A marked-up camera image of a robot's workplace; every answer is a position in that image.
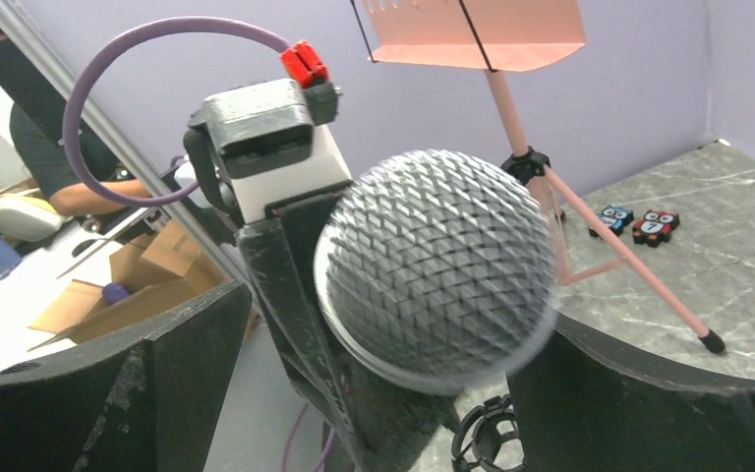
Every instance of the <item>black shirt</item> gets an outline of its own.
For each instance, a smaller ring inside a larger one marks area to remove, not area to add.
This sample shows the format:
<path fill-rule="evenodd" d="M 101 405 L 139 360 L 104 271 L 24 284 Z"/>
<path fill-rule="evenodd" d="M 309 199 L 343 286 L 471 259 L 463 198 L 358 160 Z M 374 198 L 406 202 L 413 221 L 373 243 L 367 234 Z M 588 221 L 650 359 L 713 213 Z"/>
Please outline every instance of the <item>black shirt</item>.
<path fill-rule="evenodd" d="M 51 143 L 18 105 L 10 112 L 10 136 L 19 157 L 46 199 L 82 183 L 71 168 L 65 150 Z M 81 133 L 80 145 L 91 175 L 100 182 L 112 180 L 120 161 L 94 133 Z"/>

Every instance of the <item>microphone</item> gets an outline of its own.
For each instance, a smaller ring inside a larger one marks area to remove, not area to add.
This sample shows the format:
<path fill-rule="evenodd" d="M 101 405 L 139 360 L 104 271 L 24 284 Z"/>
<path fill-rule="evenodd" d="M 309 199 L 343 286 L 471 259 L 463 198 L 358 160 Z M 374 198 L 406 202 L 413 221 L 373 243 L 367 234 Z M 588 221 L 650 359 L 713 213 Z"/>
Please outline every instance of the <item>microphone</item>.
<path fill-rule="evenodd" d="M 429 394 L 520 369 L 557 318 L 540 206 L 499 168 L 447 150 L 392 157 L 356 181 L 319 236 L 314 281 L 353 357 Z"/>

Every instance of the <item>microphone clip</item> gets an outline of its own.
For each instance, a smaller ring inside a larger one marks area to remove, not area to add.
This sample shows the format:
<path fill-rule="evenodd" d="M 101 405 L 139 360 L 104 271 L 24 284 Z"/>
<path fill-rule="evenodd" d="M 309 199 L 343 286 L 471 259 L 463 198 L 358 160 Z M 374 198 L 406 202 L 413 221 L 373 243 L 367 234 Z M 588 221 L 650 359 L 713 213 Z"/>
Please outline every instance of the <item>microphone clip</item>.
<path fill-rule="evenodd" d="M 546 166 L 551 167 L 552 160 L 547 155 L 528 146 L 527 154 L 512 154 L 504 161 L 500 168 L 525 186 L 534 177 L 545 176 Z"/>
<path fill-rule="evenodd" d="M 510 423 L 513 431 L 501 433 L 497 427 L 500 423 Z M 470 442 L 462 446 L 468 435 Z M 510 395 L 495 396 L 486 400 L 482 405 L 470 410 L 461 420 L 458 432 L 453 437 L 450 448 L 453 472 L 471 472 L 477 467 L 486 472 L 527 472 L 525 459 L 510 469 L 502 469 L 494 464 L 502 446 L 514 440 L 519 441 L 519 430 Z M 470 461 L 466 457 L 471 450 L 475 461 Z"/>

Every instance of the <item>pink music stand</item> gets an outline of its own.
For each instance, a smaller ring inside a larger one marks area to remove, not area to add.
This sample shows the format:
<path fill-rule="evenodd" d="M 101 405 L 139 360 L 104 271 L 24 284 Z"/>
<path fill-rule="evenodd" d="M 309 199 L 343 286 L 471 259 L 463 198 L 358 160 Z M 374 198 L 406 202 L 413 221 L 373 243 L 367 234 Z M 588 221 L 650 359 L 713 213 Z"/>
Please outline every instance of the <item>pink music stand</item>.
<path fill-rule="evenodd" d="M 485 71 L 513 157 L 526 158 L 528 147 L 503 71 L 527 72 L 563 59 L 586 43 L 577 0 L 362 0 L 380 47 L 370 49 L 373 62 L 463 67 Z M 358 23 L 363 26 L 352 0 Z M 567 285 L 629 265 L 670 305 L 711 352 L 725 343 L 705 326 L 655 274 L 606 227 L 548 166 L 527 187 L 550 217 L 557 251 L 559 281 Z M 559 227 L 562 212 L 554 191 L 568 202 L 619 255 L 617 260 L 572 272 Z"/>

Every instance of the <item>gray marble surface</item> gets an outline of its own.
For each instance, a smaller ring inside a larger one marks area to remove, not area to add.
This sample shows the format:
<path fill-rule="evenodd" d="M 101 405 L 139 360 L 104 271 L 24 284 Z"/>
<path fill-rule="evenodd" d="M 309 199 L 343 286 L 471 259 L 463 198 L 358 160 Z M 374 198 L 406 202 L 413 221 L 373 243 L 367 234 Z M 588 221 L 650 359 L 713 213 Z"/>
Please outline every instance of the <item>gray marble surface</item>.
<path fill-rule="evenodd" d="M 636 218 L 647 209 L 678 212 L 681 224 L 659 248 L 621 240 L 704 323 L 727 343 L 727 354 L 705 350 L 693 331 L 627 267 L 560 290 L 560 310 L 569 317 L 625 342 L 677 362 L 755 380 L 755 160 L 732 147 L 712 144 L 689 152 L 589 195 L 595 210 L 627 207 Z M 568 210 L 564 224 L 574 270 L 616 259 L 586 223 Z M 492 385 L 459 399 L 460 415 L 486 399 L 507 393 Z M 414 472 L 449 471 L 452 434 L 441 429 Z M 499 466 L 522 456 L 518 443 L 503 448 Z"/>

